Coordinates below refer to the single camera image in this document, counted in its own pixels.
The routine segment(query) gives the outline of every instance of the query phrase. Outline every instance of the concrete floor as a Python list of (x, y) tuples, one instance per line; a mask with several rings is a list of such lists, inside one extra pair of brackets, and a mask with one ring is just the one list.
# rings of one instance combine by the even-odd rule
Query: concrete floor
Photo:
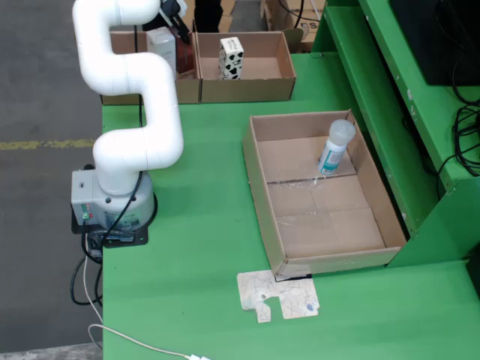
[[(70, 231), (71, 171), (92, 162), (101, 134), (99, 97), (80, 76), (72, 4), (0, 1), (0, 353), (88, 343), (97, 322), (68, 292), (82, 256)], [(259, 12), (260, 0), (238, 0), (230, 30), (266, 29)], [(90, 345), (78, 349), (0, 359), (100, 358)]]

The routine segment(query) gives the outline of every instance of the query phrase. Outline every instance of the green table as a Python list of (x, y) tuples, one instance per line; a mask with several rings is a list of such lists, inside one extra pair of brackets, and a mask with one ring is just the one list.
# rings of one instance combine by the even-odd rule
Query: green table
[[(258, 324), (236, 275), (269, 268), (242, 152), (251, 115), (353, 109), (335, 53), (294, 55), (291, 101), (180, 106), (184, 154), (151, 172), (159, 202), (149, 243), (106, 249), (105, 325), (152, 346), (245, 359), (453, 359), (480, 353), (480, 303), (462, 262), (314, 276), (319, 316)], [(105, 106), (103, 129), (137, 126), (136, 106)], [(168, 359), (103, 333), (106, 360)]]

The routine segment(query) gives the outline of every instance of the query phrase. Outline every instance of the plastic bottle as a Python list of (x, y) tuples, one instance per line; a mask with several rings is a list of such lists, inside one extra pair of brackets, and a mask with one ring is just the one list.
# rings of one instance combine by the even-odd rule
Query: plastic bottle
[(318, 171), (325, 175), (335, 172), (355, 132), (355, 126), (350, 121), (335, 120), (331, 123), (329, 137), (318, 160)]

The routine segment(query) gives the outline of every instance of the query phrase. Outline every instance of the robotic arm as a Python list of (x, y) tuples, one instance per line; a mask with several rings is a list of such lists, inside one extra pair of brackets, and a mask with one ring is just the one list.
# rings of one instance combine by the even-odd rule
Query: robotic arm
[(187, 4), (185, 4), (184, 0), (161, 0), (160, 15), (163, 17), (168, 26), (173, 26), (177, 29), (178, 36), (183, 40), (183, 42), (189, 44), (189, 31), (187, 26), (182, 21), (182, 17), (184, 17), (186, 13)]
[[(83, 79), (101, 95), (141, 94), (147, 119), (145, 127), (102, 135), (94, 144), (96, 169), (88, 170), (93, 173), (73, 172), (72, 206), (78, 224), (108, 227), (109, 218), (119, 215), (129, 200), (140, 171), (169, 167), (182, 155), (175, 78), (167, 61), (148, 52), (116, 55), (110, 41), (110, 27), (147, 23), (159, 14), (160, 6), (161, 0), (76, 0), (73, 6)], [(144, 225), (146, 215), (153, 212), (152, 182), (148, 175), (143, 178), (139, 193), (145, 199), (129, 207), (143, 215), (125, 223), (128, 230)]]

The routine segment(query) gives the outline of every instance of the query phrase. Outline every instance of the patterned cube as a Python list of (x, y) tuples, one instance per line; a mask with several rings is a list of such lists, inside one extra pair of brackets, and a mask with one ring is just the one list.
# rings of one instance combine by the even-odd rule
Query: patterned cube
[(242, 75), (243, 47), (237, 37), (220, 40), (218, 73), (222, 80), (239, 80)]

